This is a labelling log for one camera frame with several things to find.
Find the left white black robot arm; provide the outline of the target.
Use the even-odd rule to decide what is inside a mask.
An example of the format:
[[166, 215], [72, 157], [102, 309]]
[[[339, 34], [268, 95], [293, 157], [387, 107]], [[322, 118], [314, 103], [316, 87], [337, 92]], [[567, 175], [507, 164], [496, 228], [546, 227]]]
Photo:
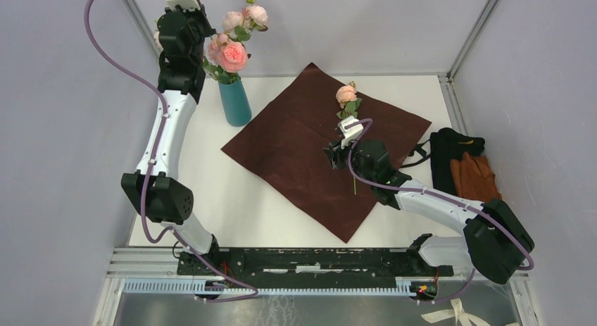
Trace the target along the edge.
[[194, 215], [194, 194], [179, 182], [178, 170], [184, 136], [206, 80], [203, 45], [215, 30], [204, 11], [185, 11], [181, 6], [167, 8], [157, 26], [163, 48], [158, 60], [158, 110], [146, 151], [136, 171], [122, 176], [121, 187], [150, 242], [162, 239], [149, 234], [153, 222], [196, 254], [198, 270], [212, 275], [221, 266], [220, 254], [211, 250], [216, 240]]

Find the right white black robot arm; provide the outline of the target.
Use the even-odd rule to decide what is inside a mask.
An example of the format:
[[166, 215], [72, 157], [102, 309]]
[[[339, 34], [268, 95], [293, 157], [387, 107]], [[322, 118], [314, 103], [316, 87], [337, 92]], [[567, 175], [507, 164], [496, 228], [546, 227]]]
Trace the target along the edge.
[[323, 151], [332, 168], [347, 169], [356, 181], [369, 185], [378, 203], [421, 215], [458, 233], [457, 237], [425, 237], [406, 257], [413, 274], [425, 275], [442, 265], [464, 265], [505, 284], [516, 271], [534, 269], [535, 243], [506, 202], [463, 199], [430, 189], [395, 168], [381, 141], [337, 141]]

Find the red paper bouquet wrapper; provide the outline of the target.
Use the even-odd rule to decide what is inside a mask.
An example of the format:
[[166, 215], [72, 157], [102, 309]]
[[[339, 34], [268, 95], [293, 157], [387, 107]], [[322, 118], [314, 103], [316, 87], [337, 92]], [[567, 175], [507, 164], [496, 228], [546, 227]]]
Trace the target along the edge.
[[337, 139], [341, 83], [314, 63], [276, 96], [223, 151], [300, 210], [275, 217], [267, 246], [406, 246], [420, 235], [409, 215], [381, 206], [347, 170], [330, 167], [325, 148]]

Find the single peach rose stem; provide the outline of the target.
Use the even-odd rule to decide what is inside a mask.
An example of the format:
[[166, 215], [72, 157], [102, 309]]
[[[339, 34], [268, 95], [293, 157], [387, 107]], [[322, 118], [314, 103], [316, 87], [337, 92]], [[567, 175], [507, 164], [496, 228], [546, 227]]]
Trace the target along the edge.
[[349, 82], [340, 87], [336, 92], [336, 100], [340, 106], [340, 111], [337, 113], [340, 121], [350, 115], [358, 119], [358, 109], [362, 99], [357, 95], [355, 82]]

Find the black ribbon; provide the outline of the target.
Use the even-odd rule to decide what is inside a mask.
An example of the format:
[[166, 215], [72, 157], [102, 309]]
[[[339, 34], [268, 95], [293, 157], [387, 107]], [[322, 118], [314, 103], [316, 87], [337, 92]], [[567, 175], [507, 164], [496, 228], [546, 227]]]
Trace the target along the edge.
[[408, 154], [408, 157], [413, 157], [416, 153], [418, 153], [420, 155], [420, 159], [412, 163], [403, 163], [401, 168], [411, 168], [420, 165], [425, 161], [428, 161], [431, 158], [431, 154], [430, 152], [424, 149], [425, 144], [427, 144], [428, 142], [430, 142], [429, 139], [416, 144], [413, 150]]

